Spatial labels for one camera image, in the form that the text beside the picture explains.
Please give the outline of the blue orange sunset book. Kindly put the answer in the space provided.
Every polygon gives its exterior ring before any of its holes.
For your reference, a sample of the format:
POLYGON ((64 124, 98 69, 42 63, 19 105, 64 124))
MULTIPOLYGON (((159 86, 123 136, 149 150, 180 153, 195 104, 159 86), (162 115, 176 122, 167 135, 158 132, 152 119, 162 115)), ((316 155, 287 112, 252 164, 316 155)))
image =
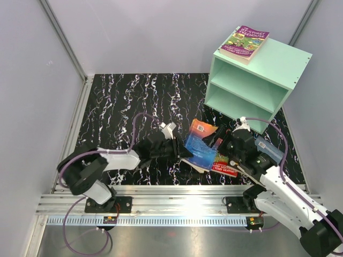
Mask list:
POLYGON ((217 130, 216 126, 193 119, 185 148, 193 154, 193 157, 183 158, 182 161, 193 167, 199 173, 209 172, 217 154, 215 147, 210 148, 204 141, 217 130))

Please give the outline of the purple treehouse book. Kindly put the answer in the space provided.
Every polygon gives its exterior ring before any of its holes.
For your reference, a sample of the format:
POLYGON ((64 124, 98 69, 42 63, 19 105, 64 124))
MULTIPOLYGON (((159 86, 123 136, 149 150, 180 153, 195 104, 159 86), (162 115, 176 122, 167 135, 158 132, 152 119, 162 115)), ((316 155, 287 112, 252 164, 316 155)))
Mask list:
POLYGON ((269 32, 257 31, 248 26, 241 26, 219 48, 219 53, 248 65, 264 42, 269 32))

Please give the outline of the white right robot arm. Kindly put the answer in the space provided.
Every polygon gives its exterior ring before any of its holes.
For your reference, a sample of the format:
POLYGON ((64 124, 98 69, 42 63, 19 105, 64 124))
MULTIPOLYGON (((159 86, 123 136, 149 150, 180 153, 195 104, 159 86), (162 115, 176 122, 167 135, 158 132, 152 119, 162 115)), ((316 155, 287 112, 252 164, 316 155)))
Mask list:
POLYGON ((342 255, 342 213, 328 210, 301 190, 281 164, 258 149, 250 127, 241 123, 230 131, 221 125, 203 141, 237 164, 254 181, 243 192, 243 208, 269 214, 298 237, 310 256, 342 255))

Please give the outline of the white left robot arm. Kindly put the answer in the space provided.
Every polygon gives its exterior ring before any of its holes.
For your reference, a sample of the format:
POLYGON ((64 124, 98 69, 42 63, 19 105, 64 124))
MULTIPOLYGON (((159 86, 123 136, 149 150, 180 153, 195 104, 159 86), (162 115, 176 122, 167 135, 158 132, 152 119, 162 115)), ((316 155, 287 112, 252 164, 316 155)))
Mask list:
POLYGON ((156 132, 135 143, 132 149, 110 150, 86 145, 62 160, 58 166, 59 179, 65 182, 73 195, 87 197, 85 212, 109 213, 118 211, 117 192, 100 181, 108 170, 142 169, 159 158, 180 160, 193 157, 182 141, 176 137, 165 138, 156 132))

